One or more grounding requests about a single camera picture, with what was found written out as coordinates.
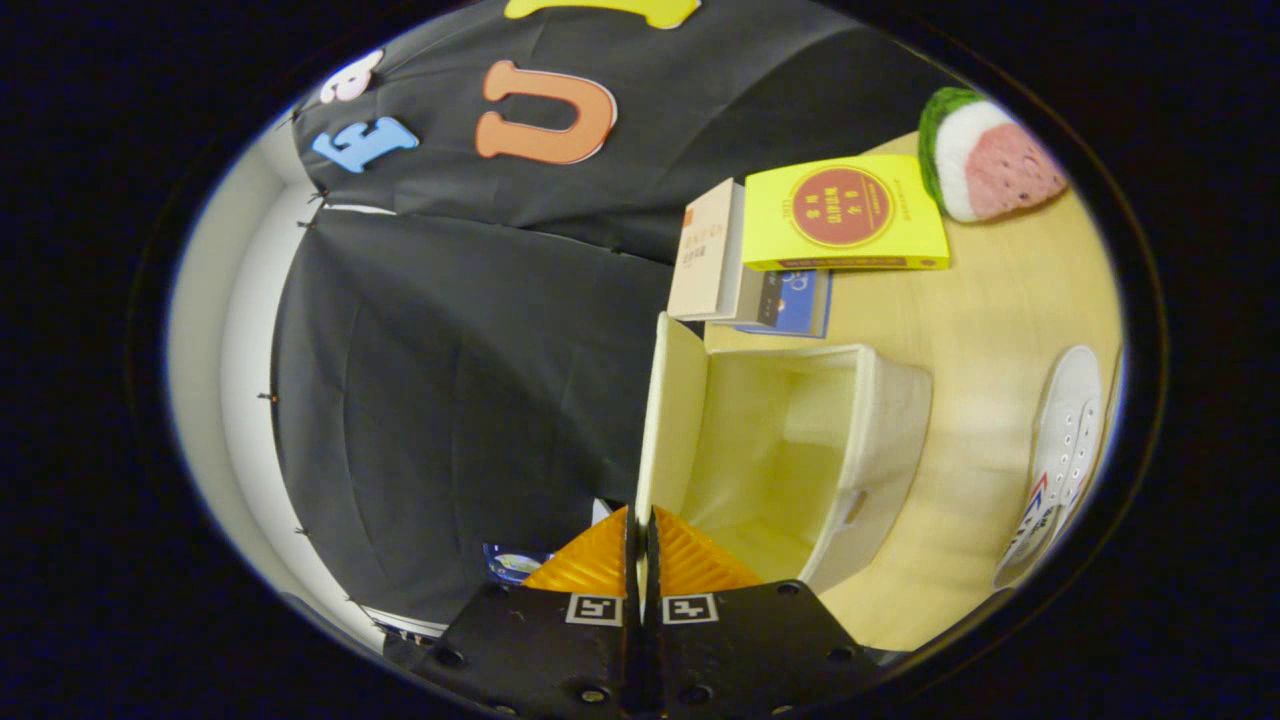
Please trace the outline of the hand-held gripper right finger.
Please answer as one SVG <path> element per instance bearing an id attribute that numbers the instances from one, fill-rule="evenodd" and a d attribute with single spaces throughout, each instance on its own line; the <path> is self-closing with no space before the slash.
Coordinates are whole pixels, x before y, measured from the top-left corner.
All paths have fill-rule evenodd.
<path id="1" fill-rule="evenodd" d="M 882 666 L 804 582 L 764 582 L 678 515 L 646 528 L 645 719 L 799 719 Z"/>

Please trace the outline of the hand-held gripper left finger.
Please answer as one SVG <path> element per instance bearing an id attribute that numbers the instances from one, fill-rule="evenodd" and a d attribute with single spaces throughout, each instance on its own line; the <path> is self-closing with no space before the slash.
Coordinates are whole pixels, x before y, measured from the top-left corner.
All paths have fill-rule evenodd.
<path id="1" fill-rule="evenodd" d="M 636 560 L 635 520 L 622 507 L 522 585 L 484 584 L 410 670 L 479 714 L 640 717 Z"/>

